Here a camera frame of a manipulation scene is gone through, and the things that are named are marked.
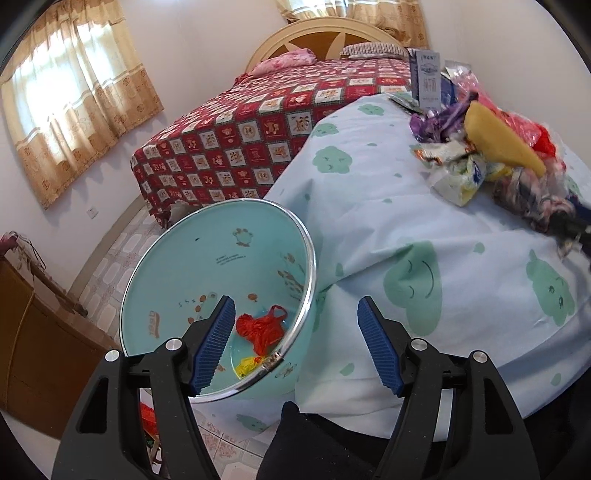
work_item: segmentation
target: bucket rim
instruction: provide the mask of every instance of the bucket rim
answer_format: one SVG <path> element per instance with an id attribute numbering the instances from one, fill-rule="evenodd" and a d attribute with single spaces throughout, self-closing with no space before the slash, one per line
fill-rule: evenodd
<path id="1" fill-rule="evenodd" d="M 146 250 L 146 252 L 142 255 L 139 259 L 138 264 L 135 266 L 131 277 L 129 278 L 129 282 L 125 287 L 125 292 L 123 295 L 123 299 L 121 300 L 121 311 L 119 312 L 119 339 L 121 341 L 121 348 L 123 349 L 123 353 L 125 356 L 129 356 L 127 352 L 127 348 L 125 347 L 125 341 L 123 337 L 123 306 L 125 304 L 125 299 L 127 298 L 127 294 L 129 292 L 129 286 L 131 285 L 140 265 L 142 264 L 144 258 L 150 253 L 150 251 L 154 248 L 154 246 L 160 242 L 160 239 L 164 238 L 167 234 L 173 231 L 176 227 L 181 225 L 183 222 L 188 221 L 192 216 L 198 215 L 199 213 L 204 212 L 205 210 L 212 210 L 215 208 L 219 208 L 220 206 L 227 205 L 228 203 L 238 203 L 238 202 L 256 202 L 260 204 L 265 204 L 267 206 L 274 207 L 278 209 L 281 213 L 286 215 L 290 218 L 298 228 L 300 232 L 300 236 L 304 241 L 304 246 L 306 249 L 306 284 L 304 286 L 304 294 L 302 296 L 302 300 L 300 301 L 300 307 L 297 311 L 297 314 L 294 319 L 294 323 L 291 325 L 290 329 L 285 333 L 281 342 L 277 345 L 274 352 L 268 356 L 265 361 L 259 365 L 254 371 L 250 374 L 238 380 L 238 382 L 230 385 L 229 387 L 223 388 L 217 392 L 207 393 L 203 395 L 198 395 L 197 397 L 189 397 L 189 402 L 192 404 L 199 404 L 199 403 L 210 403 L 218 400 L 222 400 L 224 398 L 233 397 L 234 395 L 245 391 L 247 388 L 253 386 L 258 381 L 262 380 L 268 374 L 270 374 L 273 370 L 275 370 L 279 365 L 284 362 L 284 358 L 286 354 L 289 352 L 291 347 L 293 346 L 294 342 L 296 341 L 298 335 L 300 334 L 302 328 L 304 327 L 304 322 L 307 319 L 307 316 L 310 312 L 310 308 L 312 305 L 312 301 L 314 299 L 314 291 L 316 288 L 316 253 L 314 251 L 314 244 L 312 243 L 312 238 L 304 225 L 304 223 L 290 210 L 281 206 L 278 203 L 272 202 L 270 200 L 265 199 L 231 199 L 231 200 L 224 200 L 222 202 L 212 203 L 211 205 L 206 205 L 203 208 L 197 210 L 196 212 L 187 215 L 182 220 L 175 223 L 171 228 L 166 230 L 160 237 Z"/>

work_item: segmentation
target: wall outlet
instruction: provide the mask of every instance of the wall outlet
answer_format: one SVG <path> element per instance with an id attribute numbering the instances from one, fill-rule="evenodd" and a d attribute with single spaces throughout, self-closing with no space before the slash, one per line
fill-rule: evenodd
<path id="1" fill-rule="evenodd" d="M 96 209 L 96 207 L 90 207 L 86 213 L 88 213 L 88 216 L 92 220 L 99 214 L 99 211 Z"/>

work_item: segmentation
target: headboard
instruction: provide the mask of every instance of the headboard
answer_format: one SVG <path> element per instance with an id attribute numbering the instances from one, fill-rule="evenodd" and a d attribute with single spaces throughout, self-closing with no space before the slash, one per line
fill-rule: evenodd
<path id="1" fill-rule="evenodd" d="M 248 62 L 246 72 L 250 72 L 260 61 L 297 48 L 309 48 L 319 60 L 332 60 L 340 57 L 343 47 L 367 41 L 396 43 L 404 48 L 385 31 L 359 20 L 310 18 L 292 23 L 267 38 Z"/>

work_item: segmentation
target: striped pillow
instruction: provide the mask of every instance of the striped pillow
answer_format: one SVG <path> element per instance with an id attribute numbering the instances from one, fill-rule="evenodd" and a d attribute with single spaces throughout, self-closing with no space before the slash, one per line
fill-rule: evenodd
<path id="1" fill-rule="evenodd" d="M 408 60 L 408 50 L 401 45 L 395 43 L 379 43 L 379 42 L 365 42 L 356 43 L 355 45 L 348 45 L 343 48 L 340 53 L 341 57 L 351 58 L 353 55 L 363 55 L 363 57 L 356 58 L 384 58 L 383 54 L 390 54 L 400 60 Z"/>

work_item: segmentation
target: cardboard box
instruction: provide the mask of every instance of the cardboard box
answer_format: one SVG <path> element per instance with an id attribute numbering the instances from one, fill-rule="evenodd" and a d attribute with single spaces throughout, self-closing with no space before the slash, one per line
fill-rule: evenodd
<path id="1" fill-rule="evenodd" d="M 441 104 L 445 107 L 457 103 L 457 87 L 452 83 L 446 69 L 441 73 Z"/>
<path id="2" fill-rule="evenodd" d="M 441 59 L 438 52 L 414 50 L 410 57 L 413 98 L 423 110 L 441 110 Z"/>

